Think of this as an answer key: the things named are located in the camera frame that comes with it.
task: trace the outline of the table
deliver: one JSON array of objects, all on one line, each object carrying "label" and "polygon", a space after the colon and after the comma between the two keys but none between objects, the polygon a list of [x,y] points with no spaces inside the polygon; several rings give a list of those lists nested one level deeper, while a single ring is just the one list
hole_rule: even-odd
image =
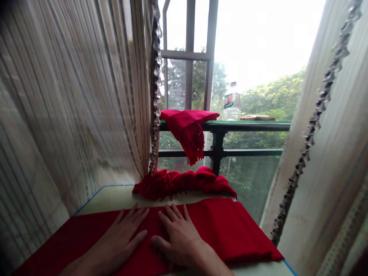
[{"label": "table", "polygon": [[[120,209],[130,209],[138,202],[139,206],[146,203],[149,207],[164,206],[166,203],[190,204],[210,197],[219,195],[205,195],[201,192],[188,192],[188,194],[178,194],[173,196],[172,201],[166,197],[163,201],[151,201],[142,198],[139,195],[133,195],[131,191],[134,185],[119,185],[102,187],[75,215],[85,215],[98,212],[107,212]],[[232,268],[236,276],[254,275],[254,276],[293,276],[296,274],[285,261],[258,263]],[[186,272],[174,273],[168,275],[188,275]]]}]

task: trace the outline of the water bottle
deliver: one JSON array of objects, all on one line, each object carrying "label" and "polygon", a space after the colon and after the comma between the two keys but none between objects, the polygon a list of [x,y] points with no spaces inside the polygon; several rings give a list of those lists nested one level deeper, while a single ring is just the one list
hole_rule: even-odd
[{"label": "water bottle", "polygon": [[224,121],[237,121],[239,120],[239,102],[240,94],[237,90],[237,82],[230,84],[230,89],[225,94],[225,103],[223,105]]}]

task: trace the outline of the metal railing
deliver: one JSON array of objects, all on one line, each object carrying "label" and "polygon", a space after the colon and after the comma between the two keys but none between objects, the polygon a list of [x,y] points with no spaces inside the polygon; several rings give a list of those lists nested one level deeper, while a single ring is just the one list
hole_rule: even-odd
[{"label": "metal railing", "polygon": [[[204,156],[211,158],[211,169],[218,176],[221,159],[228,156],[274,156],[281,155],[282,149],[224,149],[223,139],[229,131],[289,131],[291,122],[245,122],[208,121],[202,125],[203,131],[210,131],[214,138],[212,146],[204,150]],[[160,131],[170,131],[161,120]],[[183,150],[161,149],[158,157],[186,157]]]}]

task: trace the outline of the red scarf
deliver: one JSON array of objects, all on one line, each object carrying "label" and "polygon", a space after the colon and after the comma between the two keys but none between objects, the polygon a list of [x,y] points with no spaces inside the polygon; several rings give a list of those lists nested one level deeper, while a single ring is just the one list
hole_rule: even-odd
[{"label": "red scarf", "polygon": [[204,135],[202,125],[216,120],[220,114],[203,110],[163,110],[160,118],[165,120],[171,133],[188,156],[188,164],[193,166],[204,158]]},{"label": "red scarf", "polygon": [[162,200],[186,191],[202,191],[205,194],[225,192],[237,199],[237,193],[229,186],[226,178],[216,177],[208,167],[200,167],[196,173],[189,171],[181,174],[164,169],[154,175],[149,174],[134,186],[132,193],[150,200]]},{"label": "red scarf", "polygon": [[[231,198],[212,198],[188,204],[187,208],[199,235],[227,264],[283,259],[241,203],[233,202]],[[183,213],[182,205],[178,209]],[[115,275],[154,276],[170,272],[167,260],[151,244],[153,235],[168,240],[168,234],[158,218],[159,211],[166,213],[164,207],[150,208],[137,229],[137,233],[147,229],[147,237]],[[18,268],[15,275],[58,275],[97,242],[118,213],[112,211],[71,217]]]}]

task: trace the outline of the beige curtain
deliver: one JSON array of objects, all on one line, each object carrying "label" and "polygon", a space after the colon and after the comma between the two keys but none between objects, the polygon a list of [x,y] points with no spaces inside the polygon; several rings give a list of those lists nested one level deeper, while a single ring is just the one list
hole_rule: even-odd
[{"label": "beige curtain", "polygon": [[0,29],[0,239],[13,268],[148,173],[150,1],[14,1]]},{"label": "beige curtain", "polygon": [[[326,1],[304,90],[262,217],[261,227],[269,236],[303,147],[301,135],[313,113],[316,90],[347,18],[348,2]],[[278,245],[299,275],[348,275],[367,245],[367,239],[359,237],[368,216],[368,1],[363,1],[361,11],[348,45],[350,55],[336,74],[332,99],[314,136],[311,160],[299,179]],[[365,244],[357,246],[357,239]]]}]

